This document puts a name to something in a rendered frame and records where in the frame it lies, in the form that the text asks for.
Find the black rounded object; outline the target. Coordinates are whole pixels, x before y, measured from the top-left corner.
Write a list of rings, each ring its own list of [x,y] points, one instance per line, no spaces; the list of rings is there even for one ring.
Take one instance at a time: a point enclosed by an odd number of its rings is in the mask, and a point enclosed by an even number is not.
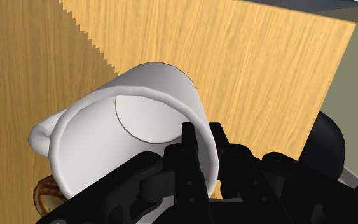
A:
[[[337,124],[319,111],[298,161],[338,180],[344,169],[345,145]]]

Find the white mug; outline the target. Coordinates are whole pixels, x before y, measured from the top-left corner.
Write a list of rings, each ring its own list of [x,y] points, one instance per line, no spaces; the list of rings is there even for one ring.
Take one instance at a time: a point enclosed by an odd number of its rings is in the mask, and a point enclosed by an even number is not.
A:
[[[39,122],[28,142],[48,157],[53,178],[69,200],[141,152],[163,156],[167,146],[181,143],[185,122],[195,128],[210,197],[219,169],[215,140],[193,82],[166,63],[128,70]],[[152,224],[173,203],[169,196],[137,224]]]

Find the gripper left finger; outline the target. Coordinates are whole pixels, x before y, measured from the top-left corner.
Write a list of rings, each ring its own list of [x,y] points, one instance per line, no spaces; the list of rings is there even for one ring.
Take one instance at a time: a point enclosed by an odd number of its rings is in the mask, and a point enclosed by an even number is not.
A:
[[[173,205],[152,224],[214,224],[192,123],[181,143],[160,156],[144,151],[111,171],[36,224],[137,224],[169,196]]]

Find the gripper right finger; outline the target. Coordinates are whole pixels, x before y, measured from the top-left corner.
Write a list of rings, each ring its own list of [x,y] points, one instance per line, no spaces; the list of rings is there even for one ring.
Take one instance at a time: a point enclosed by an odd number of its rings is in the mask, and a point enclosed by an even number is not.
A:
[[[220,123],[210,129],[223,195],[210,203],[215,224],[358,224],[358,190],[281,153],[258,159]]]

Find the wooden table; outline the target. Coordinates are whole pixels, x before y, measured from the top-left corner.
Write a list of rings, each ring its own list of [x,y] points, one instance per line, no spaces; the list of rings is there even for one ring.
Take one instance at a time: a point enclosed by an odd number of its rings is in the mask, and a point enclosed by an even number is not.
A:
[[[257,157],[298,158],[353,22],[237,0],[0,0],[0,224],[35,224],[32,127],[117,74],[168,62]]]

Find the brown round patterned object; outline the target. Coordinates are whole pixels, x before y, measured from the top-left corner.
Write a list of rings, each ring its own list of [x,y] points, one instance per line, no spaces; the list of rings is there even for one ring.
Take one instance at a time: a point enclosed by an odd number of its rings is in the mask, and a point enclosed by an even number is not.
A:
[[[47,176],[38,181],[33,190],[33,201],[37,212],[43,217],[68,199],[63,196],[53,176]]]

